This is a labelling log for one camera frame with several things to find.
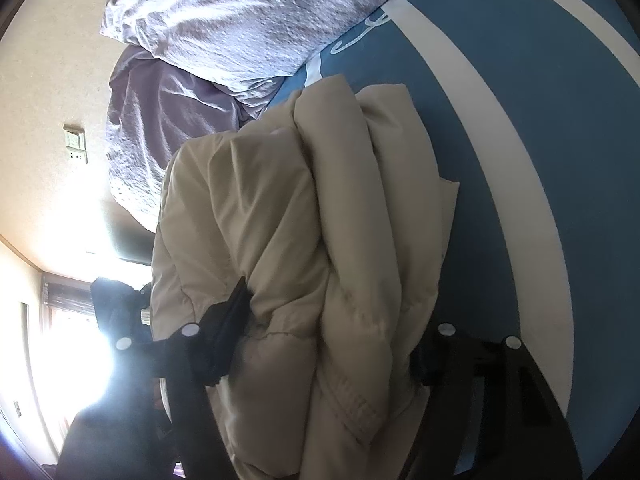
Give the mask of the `beige puffer jacket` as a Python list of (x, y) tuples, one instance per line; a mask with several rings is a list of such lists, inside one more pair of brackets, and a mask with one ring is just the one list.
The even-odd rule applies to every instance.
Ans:
[(458, 188), (402, 84), (332, 76), (185, 144), (163, 182), (152, 333), (239, 281), (252, 315), (208, 390), (243, 479), (395, 479), (427, 395), (411, 379)]

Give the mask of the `black television screen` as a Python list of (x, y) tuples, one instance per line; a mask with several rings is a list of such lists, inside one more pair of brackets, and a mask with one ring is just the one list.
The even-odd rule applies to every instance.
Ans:
[(145, 229), (122, 206), (109, 198), (105, 204), (105, 215), (112, 244), (119, 257), (130, 262), (150, 264), (154, 245), (154, 234)]

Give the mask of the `left lavender pillow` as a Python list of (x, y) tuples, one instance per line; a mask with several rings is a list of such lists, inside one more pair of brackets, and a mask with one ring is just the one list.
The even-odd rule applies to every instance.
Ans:
[(105, 127), (108, 186), (116, 203), (156, 230), (168, 162), (181, 145), (234, 131), (248, 115), (211, 82), (126, 47), (110, 79)]

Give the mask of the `lavender pillow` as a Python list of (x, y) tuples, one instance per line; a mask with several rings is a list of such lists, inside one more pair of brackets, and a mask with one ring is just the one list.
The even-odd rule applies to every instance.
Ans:
[(126, 47), (110, 79), (105, 127), (108, 186), (116, 203), (156, 230), (168, 162), (181, 145), (234, 131), (248, 115), (211, 82)]
[(107, 0), (100, 32), (211, 82), (257, 116), (386, 0)]

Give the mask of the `right lavender pillow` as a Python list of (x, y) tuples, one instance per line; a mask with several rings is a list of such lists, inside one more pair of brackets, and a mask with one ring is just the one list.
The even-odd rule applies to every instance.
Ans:
[(386, 0), (107, 0), (100, 32), (211, 82), (257, 116)]

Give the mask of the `blue striped bed sheet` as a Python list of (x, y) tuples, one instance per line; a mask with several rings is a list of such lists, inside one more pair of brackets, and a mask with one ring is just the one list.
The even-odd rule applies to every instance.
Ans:
[(436, 313), (520, 336), (585, 474), (639, 406), (639, 40), (615, 0), (388, 0), (288, 78), (404, 84), (459, 185)]

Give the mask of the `wall switch panel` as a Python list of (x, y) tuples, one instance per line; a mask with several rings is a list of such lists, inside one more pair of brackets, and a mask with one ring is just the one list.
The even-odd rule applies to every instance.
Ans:
[(85, 129), (78, 125), (64, 124), (64, 139), (68, 157), (73, 162), (88, 162)]

